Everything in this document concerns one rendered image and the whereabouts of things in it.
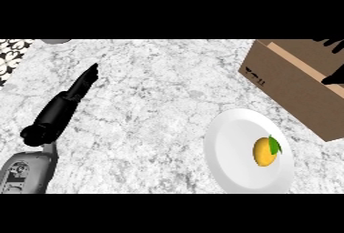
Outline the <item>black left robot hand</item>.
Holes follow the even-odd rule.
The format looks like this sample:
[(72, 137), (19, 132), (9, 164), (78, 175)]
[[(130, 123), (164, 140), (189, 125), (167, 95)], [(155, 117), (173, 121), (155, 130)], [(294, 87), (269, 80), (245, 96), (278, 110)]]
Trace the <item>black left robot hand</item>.
[(93, 64), (80, 75), (68, 91), (62, 91), (50, 100), (37, 115), (34, 124), (22, 132), (22, 142), (30, 147), (50, 144), (61, 136), (77, 106), (98, 81), (98, 64)]

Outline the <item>white round plate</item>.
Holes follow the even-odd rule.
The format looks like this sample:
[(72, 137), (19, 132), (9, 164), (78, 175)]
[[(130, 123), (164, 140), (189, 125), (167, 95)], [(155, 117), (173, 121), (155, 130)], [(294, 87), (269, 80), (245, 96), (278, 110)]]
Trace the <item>white round plate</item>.
[[(253, 154), (256, 141), (273, 137), (282, 151), (267, 167)], [(204, 137), (204, 155), (216, 181), (227, 193), (287, 193), (292, 184), (294, 161), (288, 140), (273, 121), (247, 108), (220, 113)]]

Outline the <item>brown cardboard box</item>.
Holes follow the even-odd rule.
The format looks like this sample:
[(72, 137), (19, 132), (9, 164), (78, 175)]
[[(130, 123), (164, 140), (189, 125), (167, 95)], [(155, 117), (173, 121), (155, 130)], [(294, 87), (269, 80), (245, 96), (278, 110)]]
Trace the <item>brown cardboard box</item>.
[(325, 141), (344, 138), (344, 83), (322, 82), (344, 66), (344, 49), (334, 49), (312, 39), (258, 39), (239, 68)]

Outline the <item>grey round object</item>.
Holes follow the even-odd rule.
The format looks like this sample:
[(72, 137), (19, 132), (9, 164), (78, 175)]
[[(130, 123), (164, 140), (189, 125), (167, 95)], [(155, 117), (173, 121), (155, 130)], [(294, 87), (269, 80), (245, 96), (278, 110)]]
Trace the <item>grey round object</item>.
[(68, 42), (71, 39), (41, 39), (41, 41), (49, 45), (58, 45)]

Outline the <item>black and white patterned cloth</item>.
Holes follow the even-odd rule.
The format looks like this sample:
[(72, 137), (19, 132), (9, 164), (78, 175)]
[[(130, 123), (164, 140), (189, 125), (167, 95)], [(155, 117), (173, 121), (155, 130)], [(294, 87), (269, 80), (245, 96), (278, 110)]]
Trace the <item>black and white patterned cloth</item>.
[(0, 39), (0, 87), (5, 86), (33, 43), (33, 39)]

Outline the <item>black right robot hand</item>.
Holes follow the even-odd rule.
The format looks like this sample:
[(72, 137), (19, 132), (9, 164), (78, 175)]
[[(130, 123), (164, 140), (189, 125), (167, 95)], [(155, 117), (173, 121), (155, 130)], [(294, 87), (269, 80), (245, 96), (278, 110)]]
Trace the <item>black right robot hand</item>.
[[(332, 37), (329, 39), (323, 40), (322, 45), (329, 46), (332, 44), (337, 44), (335, 48), (332, 49), (332, 53), (337, 54), (344, 49), (344, 38), (341, 37)], [(329, 75), (323, 80), (322, 83), (328, 85), (344, 85), (344, 64), (337, 69), (332, 75)]]

